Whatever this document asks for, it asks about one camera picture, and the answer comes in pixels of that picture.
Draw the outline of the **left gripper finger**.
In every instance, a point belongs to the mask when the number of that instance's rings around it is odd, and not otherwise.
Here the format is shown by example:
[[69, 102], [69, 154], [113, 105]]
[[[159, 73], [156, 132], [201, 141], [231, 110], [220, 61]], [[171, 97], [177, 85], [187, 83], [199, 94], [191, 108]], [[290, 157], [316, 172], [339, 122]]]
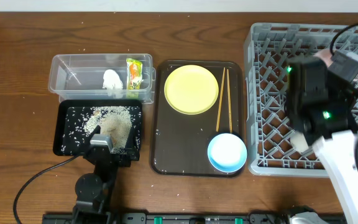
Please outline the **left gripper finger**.
[[95, 134], [99, 134], [101, 131], [101, 127], [97, 125], [92, 131], [88, 132], [89, 137], [93, 137]]
[[135, 151], [135, 130], [134, 127], [131, 127], [126, 142], [126, 153], [133, 154], [134, 151]]

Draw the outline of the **white napkin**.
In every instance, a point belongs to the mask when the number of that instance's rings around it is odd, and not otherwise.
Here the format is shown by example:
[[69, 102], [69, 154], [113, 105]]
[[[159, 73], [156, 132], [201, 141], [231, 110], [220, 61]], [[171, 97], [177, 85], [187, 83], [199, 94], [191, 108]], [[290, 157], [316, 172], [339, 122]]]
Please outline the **white napkin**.
[[123, 83], [114, 70], [106, 70], [103, 75], [103, 88], [107, 90], [122, 90]]

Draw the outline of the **green orange snack wrapper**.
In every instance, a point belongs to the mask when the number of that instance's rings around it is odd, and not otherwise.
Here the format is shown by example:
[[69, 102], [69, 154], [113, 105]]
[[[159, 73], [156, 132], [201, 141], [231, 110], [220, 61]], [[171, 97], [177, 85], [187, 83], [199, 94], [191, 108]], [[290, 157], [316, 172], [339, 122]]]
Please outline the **green orange snack wrapper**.
[[141, 61], [127, 58], [127, 97], [138, 98], [139, 90], [142, 83], [142, 67]]

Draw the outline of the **yellow plate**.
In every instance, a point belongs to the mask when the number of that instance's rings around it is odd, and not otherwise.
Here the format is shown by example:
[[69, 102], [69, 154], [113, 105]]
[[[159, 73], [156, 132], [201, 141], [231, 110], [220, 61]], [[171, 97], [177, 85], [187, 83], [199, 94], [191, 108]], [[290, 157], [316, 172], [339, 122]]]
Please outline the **yellow plate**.
[[208, 111], [219, 95], [218, 81], [199, 65], [184, 65], [174, 69], [164, 84], [168, 104], [177, 112], [195, 115]]

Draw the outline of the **light blue bowl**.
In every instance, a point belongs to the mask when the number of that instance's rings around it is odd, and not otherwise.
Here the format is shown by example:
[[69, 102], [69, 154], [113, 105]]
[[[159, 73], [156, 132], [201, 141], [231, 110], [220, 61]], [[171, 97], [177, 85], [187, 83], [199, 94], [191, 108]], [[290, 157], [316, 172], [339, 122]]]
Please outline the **light blue bowl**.
[[207, 156], [215, 169], [225, 173], [237, 172], [246, 163], [247, 148], [235, 134], [222, 133], [209, 142]]

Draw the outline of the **white cup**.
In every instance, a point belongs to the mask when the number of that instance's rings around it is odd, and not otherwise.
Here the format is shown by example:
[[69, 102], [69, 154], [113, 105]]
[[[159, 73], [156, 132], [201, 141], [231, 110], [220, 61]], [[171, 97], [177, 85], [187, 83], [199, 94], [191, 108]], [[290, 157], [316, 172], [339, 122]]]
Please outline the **white cup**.
[[304, 153], [309, 149], [309, 145], [303, 133], [295, 131], [290, 138], [290, 144], [293, 146], [296, 152]]

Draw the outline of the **pink white bowl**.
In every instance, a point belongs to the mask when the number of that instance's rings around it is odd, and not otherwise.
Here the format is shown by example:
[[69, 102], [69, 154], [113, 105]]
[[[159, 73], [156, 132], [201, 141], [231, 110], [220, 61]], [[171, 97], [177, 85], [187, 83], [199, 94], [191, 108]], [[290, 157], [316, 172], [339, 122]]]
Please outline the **pink white bowl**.
[[320, 58], [326, 64], [327, 67], [330, 67], [333, 63], [331, 59], [332, 54], [329, 49], [320, 50], [316, 52], [313, 56]]

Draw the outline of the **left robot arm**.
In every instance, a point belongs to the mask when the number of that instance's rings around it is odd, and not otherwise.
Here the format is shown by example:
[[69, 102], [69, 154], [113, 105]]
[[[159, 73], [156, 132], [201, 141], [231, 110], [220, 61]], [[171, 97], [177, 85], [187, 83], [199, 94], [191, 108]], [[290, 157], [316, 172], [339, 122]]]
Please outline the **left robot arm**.
[[76, 203], [70, 223], [117, 223], [119, 218], [110, 212], [110, 200], [117, 171], [139, 160], [139, 128], [131, 128], [124, 152], [113, 151], [112, 138], [100, 133], [97, 126], [80, 146], [80, 155], [94, 165], [92, 173], [82, 175], [75, 184]]

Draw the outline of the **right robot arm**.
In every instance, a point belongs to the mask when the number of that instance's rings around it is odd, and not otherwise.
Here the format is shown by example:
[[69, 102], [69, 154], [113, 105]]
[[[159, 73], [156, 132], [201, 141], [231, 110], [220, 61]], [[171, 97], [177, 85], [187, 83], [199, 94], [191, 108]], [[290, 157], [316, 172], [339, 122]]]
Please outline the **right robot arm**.
[[292, 143], [312, 149], [336, 191], [348, 223], [358, 223], [358, 55], [321, 53], [288, 60], [285, 113], [299, 133]]

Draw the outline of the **grey dishwasher rack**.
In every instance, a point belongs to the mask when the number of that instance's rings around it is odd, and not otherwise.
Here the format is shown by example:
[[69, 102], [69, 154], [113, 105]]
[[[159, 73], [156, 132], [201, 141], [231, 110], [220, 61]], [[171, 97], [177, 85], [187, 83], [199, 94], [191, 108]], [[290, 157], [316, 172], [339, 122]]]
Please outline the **grey dishwasher rack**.
[[[312, 150], [296, 152], [285, 116], [286, 62], [329, 47], [340, 25], [255, 23], [244, 42], [247, 82], [247, 167], [254, 175], [325, 178]], [[338, 50], [358, 54], [358, 27], [343, 33]], [[358, 124], [358, 100], [352, 109]]]

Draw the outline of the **spilled rice pile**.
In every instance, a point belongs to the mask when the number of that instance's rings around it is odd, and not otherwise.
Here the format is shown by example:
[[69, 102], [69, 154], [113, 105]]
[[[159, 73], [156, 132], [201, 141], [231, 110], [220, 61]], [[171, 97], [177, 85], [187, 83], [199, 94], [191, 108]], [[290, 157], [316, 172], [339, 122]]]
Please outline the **spilled rice pile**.
[[135, 148], [139, 151], [141, 115], [138, 106], [69, 107], [57, 151], [65, 156], [78, 154], [89, 138], [88, 132], [97, 125], [101, 127], [100, 134], [112, 138], [113, 152], [126, 148], [129, 131], [134, 127]]

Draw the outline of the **black plastic tray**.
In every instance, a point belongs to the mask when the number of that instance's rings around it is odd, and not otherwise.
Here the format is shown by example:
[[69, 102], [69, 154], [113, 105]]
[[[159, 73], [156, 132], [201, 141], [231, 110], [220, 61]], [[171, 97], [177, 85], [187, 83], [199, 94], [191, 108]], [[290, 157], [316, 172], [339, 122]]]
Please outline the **black plastic tray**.
[[63, 133], [65, 115], [69, 107], [100, 107], [100, 106], [138, 106], [142, 112], [142, 103], [139, 100], [65, 100], [58, 108], [57, 125], [53, 142], [53, 152], [58, 156], [64, 156], [57, 151], [56, 144], [60, 142], [60, 135]]

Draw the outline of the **brown serving tray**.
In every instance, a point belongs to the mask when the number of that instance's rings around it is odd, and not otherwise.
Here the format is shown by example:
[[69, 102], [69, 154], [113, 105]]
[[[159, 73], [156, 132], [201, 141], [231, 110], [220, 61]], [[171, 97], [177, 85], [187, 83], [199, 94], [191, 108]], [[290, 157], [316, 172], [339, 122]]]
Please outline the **brown serving tray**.
[[226, 72], [220, 125], [216, 132], [219, 96], [208, 111], [196, 115], [177, 112], [165, 99], [164, 84], [167, 77], [174, 69], [184, 65], [207, 68], [217, 79], [219, 88], [223, 68], [229, 69], [232, 133], [239, 138], [244, 137], [244, 80], [238, 64], [225, 61], [166, 60], [157, 67], [154, 135], [150, 147], [151, 168], [163, 175], [235, 177], [240, 171], [221, 172], [210, 164], [207, 156], [208, 144], [212, 138], [221, 133], [229, 133]]

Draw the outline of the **clear plastic bin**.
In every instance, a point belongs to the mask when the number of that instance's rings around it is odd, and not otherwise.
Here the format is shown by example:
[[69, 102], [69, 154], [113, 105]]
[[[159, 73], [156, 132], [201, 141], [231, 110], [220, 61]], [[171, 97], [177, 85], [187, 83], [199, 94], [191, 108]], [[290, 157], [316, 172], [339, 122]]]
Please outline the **clear plastic bin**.
[[[127, 58], [142, 62], [142, 83], [138, 98], [127, 97]], [[122, 90], [103, 88], [106, 70], [114, 70], [123, 83]], [[152, 104], [155, 99], [156, 71], [149, 54], [63, 54], [52, 60], [48, 89], [64, 100], [135, 99]]]

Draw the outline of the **right wooden chopstick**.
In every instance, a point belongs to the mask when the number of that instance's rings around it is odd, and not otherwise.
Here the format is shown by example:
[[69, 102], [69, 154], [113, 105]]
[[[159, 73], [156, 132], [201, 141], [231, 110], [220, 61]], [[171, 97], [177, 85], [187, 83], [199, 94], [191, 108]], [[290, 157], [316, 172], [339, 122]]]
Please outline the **right wooden chopstick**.
[[226, 70], [226, 79], [227, 79], [227, 105], [228, 105], [228, 116], [229, 116], [229, 132], [232, 134], [231, 87], [230, 87], [229, 69]]

